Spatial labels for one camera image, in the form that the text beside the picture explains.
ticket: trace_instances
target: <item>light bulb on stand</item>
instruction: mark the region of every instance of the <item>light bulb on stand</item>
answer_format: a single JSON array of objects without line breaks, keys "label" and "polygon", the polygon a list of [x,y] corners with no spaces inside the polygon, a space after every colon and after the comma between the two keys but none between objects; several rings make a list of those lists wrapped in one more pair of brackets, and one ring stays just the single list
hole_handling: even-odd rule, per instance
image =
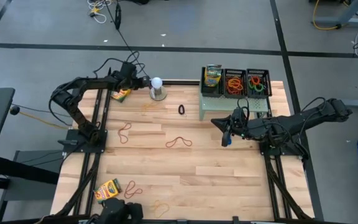
[{"label": "light bulb on stand", "polygon": [[165,97],[167,97],[167,91],[164,88],[164,86],[162,86],[162,79],[159,77],[155,77],[152,79],[152,87],[150,89],[150,97],[153,100],[163,100],[165,99]]},{"label": "light bulb on stand", "polygon": [[152,79],[152,87],[155,89],[159,89],[162,86],[162,79],[159,77],[155,77]]}]

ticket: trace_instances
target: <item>rubber band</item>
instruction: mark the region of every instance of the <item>rubber band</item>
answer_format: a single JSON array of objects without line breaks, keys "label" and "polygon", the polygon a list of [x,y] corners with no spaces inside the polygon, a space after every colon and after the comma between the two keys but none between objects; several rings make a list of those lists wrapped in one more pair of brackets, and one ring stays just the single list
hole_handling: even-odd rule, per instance
[{"label": "rubber band", "polygon": [[242,81],[238,77],[228,78],[226,82],[226,90],[232,95],[241,95],[241,91],[244,89]]},{"label": "rubber band", "polygon": [[259,92],[259,93],[265,89],[264,86],[261,83],[259,83],[257,86],[254,87],[254,90]]},{"label": "rubber band", "polygon": [[192,146],[192,145],[193,145],[193,142],[192,142],[192,141],[187,140],[187,139],[184,139],[184,138],[182,138],[182,137],[179,136],[179,137],[175,138],[174,140],[165,143],[165,147],[172,147],[172,146],[174,146],[174,145],[177,143],[178,139],[181,139],[186,146]]},{"label": "rubber band", "polygon": [[251,77],[251,82],[254,85],[258,85],[260,83],[260,78],[259,77]]},{"label": "rubber band", "polygon": [[[164,206],[164,205],[167,207],[167,209],[164,210],[160,215],[157,216],[157,215],[156,215],[157,209],[160,208],[161,206]],[[159,200],[156,200],[156,201],[154,202],[153,211],[154,211],[154,217],[155,217],[155,218],[161,218],[162,215],[165,214],[165,213],[167,213],[169,210],[170,210],[169,204],[167,204],[167,203],[160,203]]]},{"label": "rubber band", "polygon": [[119,136],[119,141],[121,142],[121,144],[125,144],[128,142],[128,137],[121,134],[121,131],[124,131],[124,130],[128,130],[132,127],[131,123],[126,123],[125,126],[123,128],[121,128],[120,130],[118,130],[118,136]]},{"label": "rubber band", "polygon": [[143,190],[142,190],[142,189],[136,189],[133,193],[129,193],[129,192],[128,192],[128,191],[132,190],[133,188],[135,188],[135,186],[136,186],[136,183],[135,183],[133,180],[129,181],[129,183],[128,183],[128,185],[127,185],[127,188],[125,189],[125,192],[124,192],[124,197],[125,197],[126,199],[130,199],[130,198],[133,197],[135,194],[141,194],[141,193],[143,193]]},{"label": "rubber band", "polygon": [[184,107],[183,105],[179,105],[178,113],[179,113],[180,115],[184,115],[184,114],[185,114],[185,107]]},{"label": "rubber band", "polygon": [[157,106],[158,103],[157,102],[152,102],[152,103],[145,103],[142,105],[142,116],[146,115],[147,112],[147,108],[152,108],[154,106]]}]

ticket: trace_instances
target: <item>lamp base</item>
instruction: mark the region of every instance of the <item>lamp base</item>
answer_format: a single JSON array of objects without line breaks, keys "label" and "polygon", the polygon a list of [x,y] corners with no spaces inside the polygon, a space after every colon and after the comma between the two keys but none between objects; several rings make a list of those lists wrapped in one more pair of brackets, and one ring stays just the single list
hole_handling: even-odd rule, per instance
[{"label": "lamp base", "polygon": [[165,97],[167,97],[167,90],[164,86],[161,86],[161,88],[159,88],[158,90],[156,90],[155,88],[151,88],[150,97],[155,101],[163,100],[165,99]]}]

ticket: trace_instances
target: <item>white cable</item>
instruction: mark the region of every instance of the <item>white cable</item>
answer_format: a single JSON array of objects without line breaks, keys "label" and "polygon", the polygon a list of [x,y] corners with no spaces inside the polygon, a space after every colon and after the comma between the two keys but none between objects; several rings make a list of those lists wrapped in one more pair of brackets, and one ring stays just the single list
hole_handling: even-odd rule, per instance
[{"label": "white cable", "polygon": [[104,6],[111,5],[111,0],[106,0],[107,4],[104,3],[104,0],[95,0],[95,2],[90,2],[90,0],[86,0],[88,3],[89,9],[93,9],[96,7],[97,9],[102,9]]},{"label": "white cable", "polygon": [[[102,16],[102,17],[104,17],[104,21],[102,21],[102,22],[99,21],[99,20],[96,18],[96,16]],[[100,13],[97,13],[97,12],[95,12],[93,19],[95,19],[95,21],[98,22],[98,23],[100,23],[100,24],[104,24],[104,23],[106,22],[106,20],[107,20],[107,18],[106,18],[105,15],[100,14]]]},{"label": "white cable", "polygon": [[[358,38],[358,32],[357,32],[357,35],[356,35],[356,37],[354,39],[354,45],[353,46],[356,46],[356,44],[358,43],[357,38]],[[358,56],[357,50],[358,50],[358,48],[354,49],[354,54],[356,54]]]},{"label": "white cable", "polygon": [[[90,0],[86,0],[86,2],[88,3],[88,7],[89,9],[93,10],[93,9],[98,9],[98,11],[100,11],[104,6],[109,6],[112,3],[112,0],[106,0],[106,2],[104,2],[104,0],[95,0],[94,2],[90,2]],[[99,21],[96,16],[101,16],[104,18],[104,21]],[[94,16],[93,19],[100,24],[104,24],[107,21],[107,17],[105,15],[103,15],[102,13],[99,12],[94,12]]]}]

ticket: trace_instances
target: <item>black hair tie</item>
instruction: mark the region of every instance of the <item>black hair tie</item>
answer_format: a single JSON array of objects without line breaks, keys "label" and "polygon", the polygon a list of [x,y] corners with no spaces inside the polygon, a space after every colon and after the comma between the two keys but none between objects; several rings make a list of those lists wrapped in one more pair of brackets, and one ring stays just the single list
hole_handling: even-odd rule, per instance
[{"label": "black hair tie", "polygon": [[178,113],[180,115],[184,115],[185,114],[185,107],[183,105],[180,105],[178,108]]}]

